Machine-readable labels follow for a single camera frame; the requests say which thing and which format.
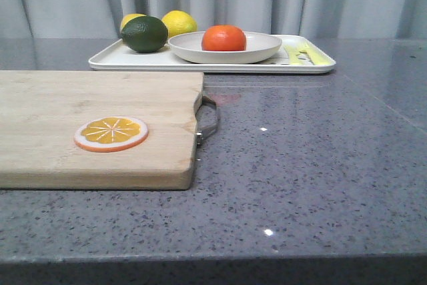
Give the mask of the orange mandarin fruit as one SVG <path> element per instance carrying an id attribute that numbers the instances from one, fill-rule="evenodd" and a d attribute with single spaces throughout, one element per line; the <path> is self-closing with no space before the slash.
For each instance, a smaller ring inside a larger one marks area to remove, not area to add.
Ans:
<path id="1" fill-rule="evenodd" d="M 245 51 L 246 35 L 234 25 L 214 25 L 202 37 L 204 51 Z"/>

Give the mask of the wooden cutting board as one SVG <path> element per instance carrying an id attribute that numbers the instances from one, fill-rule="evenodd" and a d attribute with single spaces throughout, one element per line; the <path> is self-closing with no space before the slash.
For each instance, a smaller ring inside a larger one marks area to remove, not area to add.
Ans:
<path id="1" fill-rule="evenodd" d="M 1 187 L 185 190 L 195 162 L 203 73 L 2 71 Z M 77 129 L 135 117 L 147 138 L 119 152 L 77 146 Z"/>

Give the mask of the beige round plate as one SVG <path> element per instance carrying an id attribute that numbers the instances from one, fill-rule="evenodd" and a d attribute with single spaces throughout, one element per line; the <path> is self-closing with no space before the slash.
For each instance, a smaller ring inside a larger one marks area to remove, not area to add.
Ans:
<path id="1" fill-rule="evenodd" d="M 244 32 L 244 51 L 206 51 L 202 49 L 203 31 L 177 35 L 168 40 L 171 51 L 181 59 L 202 64 L 248 64 L 271 58 L 282 47 L 282 40 L 274 35 Z"/>

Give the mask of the yellow lemon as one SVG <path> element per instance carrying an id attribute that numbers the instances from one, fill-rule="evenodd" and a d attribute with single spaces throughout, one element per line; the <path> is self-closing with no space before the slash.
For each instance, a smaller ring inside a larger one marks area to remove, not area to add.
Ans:
<path id="1" fill-rule="evenodd" d="M 141 14 L 141 13 L 130 13 L 130 14 L 127 14 L 127 15 L 125 15 L 123 18 L 122 18 L 122 20 L 121 20 L 121 23 L 120 23 L 120 27 L 119 27 L 119 30 L 120 31 L 122 31 L 123 30 L 123 28 L 131 21 L 131 20 L 133 20 L 133 19 L 135 19 L 135 18 L 138 18 L 138 17 L 144 17 L 145 15 L 144 14 Z"/>
<path id="2" fill-rule="evenodd" d="M 162 18 L 162 22 L 167 27 L 168 37 L 174 37 L 184 33 L 192 33 L 197 31 L 197 22 L 185 11 L 173 10 L 166 13 Z"/>

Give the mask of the yellow plastic fork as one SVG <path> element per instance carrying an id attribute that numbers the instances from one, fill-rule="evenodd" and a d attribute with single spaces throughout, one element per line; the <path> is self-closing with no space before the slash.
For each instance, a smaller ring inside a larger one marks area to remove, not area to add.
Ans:
<path id="1" fill-rule="evenodd" d="M 300 43 L 298 45 L 298 51 L 305 53 L 314 65 L 329 65 L 329 60 L 326 59 L 316 48 L 309 43 Z"/>

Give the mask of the orange slice toy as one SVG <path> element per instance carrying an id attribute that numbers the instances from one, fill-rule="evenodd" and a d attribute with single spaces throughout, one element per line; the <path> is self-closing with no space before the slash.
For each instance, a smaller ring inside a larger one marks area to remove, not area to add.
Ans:
<path id="1" fill-rule="evenodd" d="M 149 135 L 147 124 L 131 116 L 95 119 L 77 129 L 73 140 L 90 152 L 119 152 L 142 143 Z"/>

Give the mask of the green lime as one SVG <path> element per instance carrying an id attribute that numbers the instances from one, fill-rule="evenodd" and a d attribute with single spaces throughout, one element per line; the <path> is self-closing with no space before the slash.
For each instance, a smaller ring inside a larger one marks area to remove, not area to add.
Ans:
<path id="1" fill-rule="evenodd" d="M 126 23 L 121 30 L 121 38 L 125 45 L 137 53 L 153 53 L 166 44 L 168 30 L 160 19 L 140 16 Z"/>

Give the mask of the white rectangular tray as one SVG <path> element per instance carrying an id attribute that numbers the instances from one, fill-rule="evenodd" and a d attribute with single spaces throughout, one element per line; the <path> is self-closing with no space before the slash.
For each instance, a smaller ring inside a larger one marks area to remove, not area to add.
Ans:
<path id="1" fill-rule="evenodd" d="M 336 62 L 306 38 L 297 35 L 274 35 L 282 40 L 282 47 L 271 58 L 248 64 L 192 63 L 176 56 L 166 44 L 154 53 L 136 53 L 118 40 L 89 59 L 97 70 L 138 71 L 202 71 L 204 73 L 297 73 L 323 74 L 333 70 Z M 314 65 L 305 53 L 298 51 L 300 43 L 309 43 L 329 65 Z"/>

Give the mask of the yellow lemon right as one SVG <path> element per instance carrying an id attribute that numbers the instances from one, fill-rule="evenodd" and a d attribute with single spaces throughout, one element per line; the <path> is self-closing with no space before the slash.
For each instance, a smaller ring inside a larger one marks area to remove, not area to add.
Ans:
<path id="1" fill-rule="evenodd" d="M 185 11 L 173 10 L 166 13 L 162 18 L 162 22 L 167 27 L 168 37 L 174 37 L 184 33 L 192 33 L 197 31 L 197 22 Z"/>

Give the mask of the yellow lemon left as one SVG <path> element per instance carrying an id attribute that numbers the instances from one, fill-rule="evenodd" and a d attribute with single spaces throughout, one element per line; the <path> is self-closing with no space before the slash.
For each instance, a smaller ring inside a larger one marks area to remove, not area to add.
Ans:
<path id="1" fill-rule="evenodd" d="M 122 18 L 122 20 L 121 20 L 121 23 L 120 23 L 120 27 L 119 27 L 119 30 L 120 31 L 122 31 L 123 30 L 123 28 L 131 21 L 131 20 L 133 20 L 133 19 L 135 19 L 135 18 L 138 18 L 138 17 L 144 17 L 145 15 L 144 14 L 141 14 L 141 13 L 130 13 L 130 14 L 127 14 L 127 15 L 125 15 L 123 18 Z"/>

